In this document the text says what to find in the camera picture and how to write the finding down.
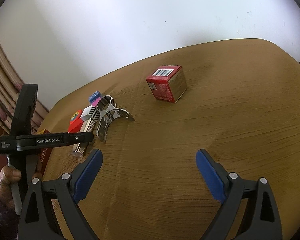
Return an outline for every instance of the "purple sleeve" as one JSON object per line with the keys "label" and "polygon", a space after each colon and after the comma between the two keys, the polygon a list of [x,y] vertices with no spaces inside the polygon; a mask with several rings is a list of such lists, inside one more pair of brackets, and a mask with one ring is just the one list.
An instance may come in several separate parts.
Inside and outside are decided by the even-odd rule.
{"label": "purple sleeve", "polygon": [[0,201],[0,231],[8,239],[17,239],[19,216]]}

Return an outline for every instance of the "striped curtain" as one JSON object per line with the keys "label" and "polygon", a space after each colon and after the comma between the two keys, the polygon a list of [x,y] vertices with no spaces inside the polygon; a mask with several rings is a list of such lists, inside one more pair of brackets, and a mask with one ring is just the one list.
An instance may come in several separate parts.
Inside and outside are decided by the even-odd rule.
{"label": "striped curtain", "polygon": [[[10,131],[14,109],[23,84],[0,46],[0,126],[7,133]],[[47,113],[47,109],[37,101],[31,121],[33,132],[37,131]]]}

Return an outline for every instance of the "silver screw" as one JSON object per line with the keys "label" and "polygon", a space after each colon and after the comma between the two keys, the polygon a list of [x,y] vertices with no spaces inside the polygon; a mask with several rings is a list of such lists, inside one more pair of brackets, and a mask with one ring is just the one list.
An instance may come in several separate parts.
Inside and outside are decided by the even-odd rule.
{"label": "silver screw", "polygon": [[263,183],[263,184],[267,184],[268,181],[266,178],[260,178],[260,182]]}
{"label": "silver screw", "polygon": [[32,184],[37,184],[39,182],[39,179],[38,178],[33,178],[32,180],[31,180],[31,183]]}
{"label": "silver screw", "polygon": [[238,174],[236,174],[235,172],[231,172],[231,173],[229,174],[229,177],[230,177],[231,179],[237,179],[237,178],[238,178]]}
{"label": "silver screw", "polygon": [[69,179],[70,178],[70,174],[69,173],[64,173],[61,175],[62,179]]}

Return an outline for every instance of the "barcode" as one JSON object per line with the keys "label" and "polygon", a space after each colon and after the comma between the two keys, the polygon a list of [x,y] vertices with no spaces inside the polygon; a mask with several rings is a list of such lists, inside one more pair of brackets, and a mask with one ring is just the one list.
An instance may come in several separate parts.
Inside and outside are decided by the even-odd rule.
{"label": "barcode", "polygon": [[154,72],[153,76],[162,76],[167,77],[170,75],[170,73],[173,71],[173,69],[158,69],[156,72]]}
{"label": "barcode", "polygon": [[157,90],[157,88],[155,87],[154,83],[149,83],[148,82],[148,85],[151,89],[154,89],[154,90]]}

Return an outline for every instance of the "table surface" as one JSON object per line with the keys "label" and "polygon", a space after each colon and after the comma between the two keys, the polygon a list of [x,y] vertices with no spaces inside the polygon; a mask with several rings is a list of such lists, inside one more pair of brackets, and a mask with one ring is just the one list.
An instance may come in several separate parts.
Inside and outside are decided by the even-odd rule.
{"label": "table surface", "polygon": [[[175,104],[154,99],[145,81],[160,65],[183,66],[188,88]],[[135,118],[115,120],[106,143],[95,136],[88,146],[88,152],[99,148],[104,162],[79,206],[100,239],[200,239],[220,207],[196,167],[201,148],[244,179],[268,179],[284,239],[300,226],[300,65],[278,46],[216,41],[143,59],[61,99],[41,128],[67,131],[72,114],[96,90]],[[44,180],[82,161],[71,150],[53,150]],[[244,205],[229,237],[243,211]]]}

